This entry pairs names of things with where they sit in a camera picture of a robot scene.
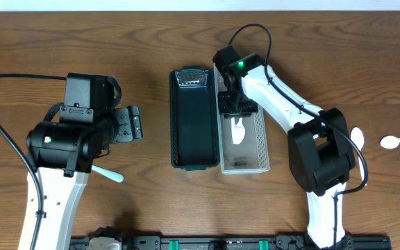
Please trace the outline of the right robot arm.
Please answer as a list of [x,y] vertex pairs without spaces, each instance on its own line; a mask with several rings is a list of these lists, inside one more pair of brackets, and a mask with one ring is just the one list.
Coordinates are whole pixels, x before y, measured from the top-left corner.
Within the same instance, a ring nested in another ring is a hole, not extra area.
[[320,249],[341,247],[342,197],[356,164],[342,112],[300,97],[256,53],[242,58],[229,44],[212,61],[225,87],[219,113],[231,121],[232,135],[240,133],[240,119],[267,111],[287,135],[290,171],[307,193],[308,237]]

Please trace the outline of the white spoon angled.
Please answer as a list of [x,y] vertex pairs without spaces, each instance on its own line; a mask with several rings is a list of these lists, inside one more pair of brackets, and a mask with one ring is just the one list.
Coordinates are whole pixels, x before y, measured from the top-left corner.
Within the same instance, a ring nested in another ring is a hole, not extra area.
[[245,137],[245,127],[243,126],[242,118],[235,117],[231,118],[231,137],[233,144],[239,145],[242,143]]

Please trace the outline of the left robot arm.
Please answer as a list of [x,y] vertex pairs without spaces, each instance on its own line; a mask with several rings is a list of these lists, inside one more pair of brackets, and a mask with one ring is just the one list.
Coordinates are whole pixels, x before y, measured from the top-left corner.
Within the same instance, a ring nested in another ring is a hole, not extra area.
[[137,106],[118,108],[114,76],[70,73],[65,100],[26,139],[28,201],[19,249],[68,249],[72,226],[95,159],[111,144],[142,139]]

